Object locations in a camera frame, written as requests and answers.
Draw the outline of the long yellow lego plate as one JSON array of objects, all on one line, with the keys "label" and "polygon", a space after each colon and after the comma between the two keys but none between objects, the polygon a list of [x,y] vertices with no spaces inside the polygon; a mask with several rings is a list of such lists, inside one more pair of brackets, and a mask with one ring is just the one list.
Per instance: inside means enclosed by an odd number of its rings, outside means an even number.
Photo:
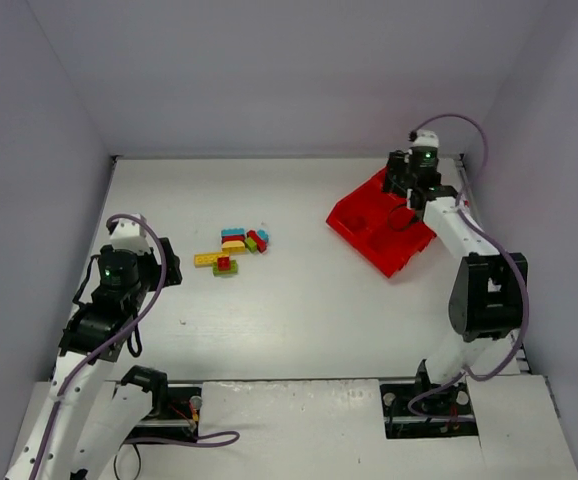
[{"label": "long yellow lego plate", "polygon": [[195,254],[193,263],[196,268],[212,267],[213,263],[217,262],[217,259],[222,256],[228,256],[230,258],[230,255],[225,252]]}]

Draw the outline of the small red lego brick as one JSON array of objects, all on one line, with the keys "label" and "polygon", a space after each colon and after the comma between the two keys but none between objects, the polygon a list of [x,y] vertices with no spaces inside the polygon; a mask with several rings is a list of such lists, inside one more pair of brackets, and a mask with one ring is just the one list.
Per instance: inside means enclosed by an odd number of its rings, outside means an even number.
[{"label": "small red lego brick", "polygon": [[217,259],[217,268],[219,271],[229,271],[231,268],[231,261],[228,256],[222,256]]}]

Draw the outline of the green lego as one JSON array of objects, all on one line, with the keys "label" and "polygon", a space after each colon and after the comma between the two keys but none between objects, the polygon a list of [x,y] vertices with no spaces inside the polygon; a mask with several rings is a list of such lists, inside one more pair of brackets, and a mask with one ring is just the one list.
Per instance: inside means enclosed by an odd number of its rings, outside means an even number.
[{"label": "green lego", "polygon": [[231,260],[229,266],[221,266],[218,262],[212,265],[212,273],[215,277],[227,277],[238,273],[239,266],[236,260]]}]

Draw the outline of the green lego brick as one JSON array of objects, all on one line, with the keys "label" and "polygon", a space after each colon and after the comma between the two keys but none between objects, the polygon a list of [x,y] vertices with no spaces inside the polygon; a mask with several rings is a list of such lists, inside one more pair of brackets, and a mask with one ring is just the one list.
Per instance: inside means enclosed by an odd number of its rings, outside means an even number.
[{"label": "green lego brick", "polygon": [[258,251],[257,243],[253,238],[247,237],[244,241],[244,244],[249,252],[256,253]]}]

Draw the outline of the red curved lego brick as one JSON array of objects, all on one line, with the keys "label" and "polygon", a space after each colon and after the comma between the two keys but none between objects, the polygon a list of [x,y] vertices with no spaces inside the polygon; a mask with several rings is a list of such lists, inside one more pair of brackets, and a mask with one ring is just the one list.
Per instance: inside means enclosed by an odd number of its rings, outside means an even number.
[{"label": "red curved lego brick", "polygon": [[364,216],[349,216],[345,219],[346,227],[353,232],[362,231],[366,228]]}]

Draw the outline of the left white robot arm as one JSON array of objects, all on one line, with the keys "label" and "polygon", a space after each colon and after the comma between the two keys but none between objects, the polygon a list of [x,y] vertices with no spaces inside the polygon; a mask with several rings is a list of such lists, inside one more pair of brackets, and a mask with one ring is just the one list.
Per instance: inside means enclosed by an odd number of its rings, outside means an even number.
[{"label": "left white robot arm", "polygon": [[99,284],[68,321],[50,389],[9,479],[96,479],[133,427],[158,411],[165,373],[134,366],[123,377],[109,411],[85,423],[122,349],[138,355],[133,332],[162,290],[182,282],[180,259],[166,237],[148,227],[118,231],[92,256]]}]

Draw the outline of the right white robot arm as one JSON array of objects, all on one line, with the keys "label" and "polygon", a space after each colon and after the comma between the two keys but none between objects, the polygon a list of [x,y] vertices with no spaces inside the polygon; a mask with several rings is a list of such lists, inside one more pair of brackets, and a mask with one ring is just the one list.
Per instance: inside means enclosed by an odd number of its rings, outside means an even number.
[{"label": "right white robot arm", "polygon": [[442,182],[439,144],[421,136],[406,150],[389,154],[382,191],[404,200],[411,224],[430,229],[459,261],[449,297],[449,332],[419,366],[425,392],[453,385],[494,343],[526,332],[529,316],[528,262],[487,236],[461,203],[458,191]]}]

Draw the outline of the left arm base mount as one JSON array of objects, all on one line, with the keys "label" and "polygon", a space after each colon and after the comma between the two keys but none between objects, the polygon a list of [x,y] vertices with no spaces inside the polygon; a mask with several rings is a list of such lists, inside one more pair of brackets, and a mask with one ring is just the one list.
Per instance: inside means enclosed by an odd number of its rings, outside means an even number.
[{"label": "left arm base mount", "polygon": [[128,438],[159,438],[195,443],[198,437],[202,387],[174,384],[158,411],[149,413],[129,433]]}]

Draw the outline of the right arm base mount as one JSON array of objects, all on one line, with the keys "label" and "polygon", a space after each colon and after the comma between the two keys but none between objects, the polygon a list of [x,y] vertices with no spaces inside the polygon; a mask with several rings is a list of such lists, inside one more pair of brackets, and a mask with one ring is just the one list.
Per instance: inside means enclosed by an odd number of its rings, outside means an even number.
[{"label": "right arm base mount", "polygon": [[380,400],[387,440],[449,439],[479,434],[467,385],[462,382],[413,405],[413,383],[381,383]]}]

